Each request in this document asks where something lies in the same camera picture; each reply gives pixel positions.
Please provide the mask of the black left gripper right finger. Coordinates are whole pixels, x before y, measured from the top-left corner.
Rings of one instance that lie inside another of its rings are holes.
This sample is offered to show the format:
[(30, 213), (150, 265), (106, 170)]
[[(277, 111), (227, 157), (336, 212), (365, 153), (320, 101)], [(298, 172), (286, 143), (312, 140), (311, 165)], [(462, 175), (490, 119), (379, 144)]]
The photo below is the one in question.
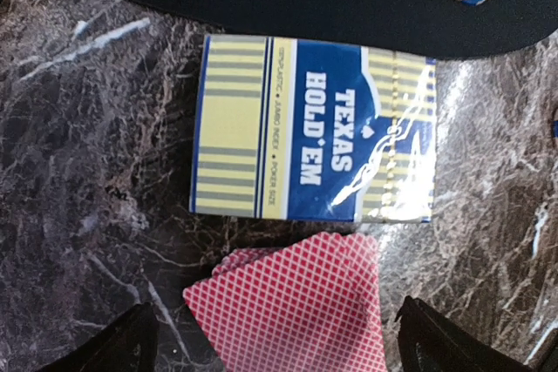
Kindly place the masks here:
[(481, 343), (419, 298), (405, 297), (398, 350), (404, 371), (529, 371)]

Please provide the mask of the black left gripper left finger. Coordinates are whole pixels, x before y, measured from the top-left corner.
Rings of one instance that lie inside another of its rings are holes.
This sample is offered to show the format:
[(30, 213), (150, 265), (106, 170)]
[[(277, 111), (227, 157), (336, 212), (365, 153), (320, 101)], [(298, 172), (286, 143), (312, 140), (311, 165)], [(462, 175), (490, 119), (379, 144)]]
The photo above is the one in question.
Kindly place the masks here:
[(88, 342), (43, 371), (153, 371), (159, 323), (149, 303), (137, 304)]

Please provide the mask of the red playing card deck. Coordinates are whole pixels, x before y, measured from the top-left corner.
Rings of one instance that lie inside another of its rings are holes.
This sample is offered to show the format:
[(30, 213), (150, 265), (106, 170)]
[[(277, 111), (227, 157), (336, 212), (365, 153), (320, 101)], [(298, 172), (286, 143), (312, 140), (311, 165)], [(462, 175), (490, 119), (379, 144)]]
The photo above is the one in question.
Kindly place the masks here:
[(387, 369), (369, 235), (237, 250), (183, 298), (228, 371)]

